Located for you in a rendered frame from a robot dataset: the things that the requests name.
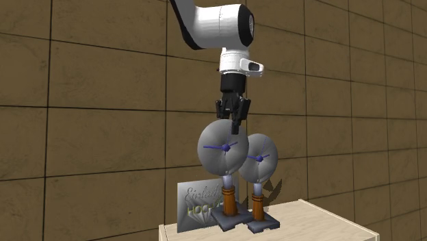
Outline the grey lettered card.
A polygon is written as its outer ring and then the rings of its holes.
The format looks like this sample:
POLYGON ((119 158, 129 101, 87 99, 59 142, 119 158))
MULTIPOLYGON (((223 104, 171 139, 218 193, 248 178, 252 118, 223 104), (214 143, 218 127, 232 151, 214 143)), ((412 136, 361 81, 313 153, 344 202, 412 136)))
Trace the grey lettered card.
POLYGON ((216 209, 226 231, 233 229, 240 215, 226 218, 223 211, 222 178, 187 181, 177 184, 177 233, 216 226, 211 215, 216 209))

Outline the light wooden table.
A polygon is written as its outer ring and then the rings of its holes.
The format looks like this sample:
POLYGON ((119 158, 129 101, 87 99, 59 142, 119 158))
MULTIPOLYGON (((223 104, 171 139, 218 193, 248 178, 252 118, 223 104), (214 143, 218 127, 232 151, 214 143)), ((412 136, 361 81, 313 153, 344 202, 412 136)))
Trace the light wooden table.
POLYGON ((252 233, 237 225, 223 232, 212 226, 179 233, 176 224, 160 225, 159 241, 381 241, 375 231, 302 199, 264 210, 280 222, 278 229, 252 233))

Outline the large grey dish figure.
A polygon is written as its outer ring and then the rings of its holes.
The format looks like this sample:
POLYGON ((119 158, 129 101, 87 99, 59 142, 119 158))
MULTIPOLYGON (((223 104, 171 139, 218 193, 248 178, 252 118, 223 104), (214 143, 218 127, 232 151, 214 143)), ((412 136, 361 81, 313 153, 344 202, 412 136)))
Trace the large grey dish figure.
POLYGON ((246 132, 237 127, 235 134, 233 122, 227 119, 210 123, 198 140, 197 152, 202 166, 209 173, 222 178, 223 202, 212 209, 211 215, 223 231, 253 220, 252 214, 236 200, 233 183, 233 173, 242 167, 248 147, 246 132))

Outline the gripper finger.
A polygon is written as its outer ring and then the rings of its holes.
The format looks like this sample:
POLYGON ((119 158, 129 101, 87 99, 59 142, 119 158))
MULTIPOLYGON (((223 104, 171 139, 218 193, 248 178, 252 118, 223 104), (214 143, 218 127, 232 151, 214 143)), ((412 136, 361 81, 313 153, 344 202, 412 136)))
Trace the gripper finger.
POLYGON ((233 108, 231 133, 233 135, 238 135, 242 121, 247 119, 251 100, 241 96, 236 96, 233 99, 232 104, 233 108))
POLYGON ((219 119, 229 119, 232 112, 232 100, 230 98, 221 98, 216 101, 216 116, 219 119))

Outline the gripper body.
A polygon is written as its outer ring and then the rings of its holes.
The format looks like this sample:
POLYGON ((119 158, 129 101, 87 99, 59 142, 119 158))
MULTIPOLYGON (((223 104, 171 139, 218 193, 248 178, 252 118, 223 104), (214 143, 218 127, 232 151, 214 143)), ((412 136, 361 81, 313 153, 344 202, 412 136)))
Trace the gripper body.
POLYGON ((223 103, 237 103, 246 91, 246 76, 239 73, 221 75, 220 91, 223 103))

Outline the small grey dish figure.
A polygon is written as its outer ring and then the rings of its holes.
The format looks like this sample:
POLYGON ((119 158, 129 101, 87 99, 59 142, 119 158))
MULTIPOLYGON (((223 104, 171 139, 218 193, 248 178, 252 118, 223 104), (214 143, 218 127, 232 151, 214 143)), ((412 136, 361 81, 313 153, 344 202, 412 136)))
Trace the small grey dish figure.
POLYGON ((280 222, 263 209, 262 183, 268 180, 278 164, 278 152, 275 143, 264 134, 252 134, 248 137, 249 149, 246 160, 239 169, 239 174, 253 184, 253 221, 247 227, 253 233, 261 233, 265 229, 277 229, 280 222))

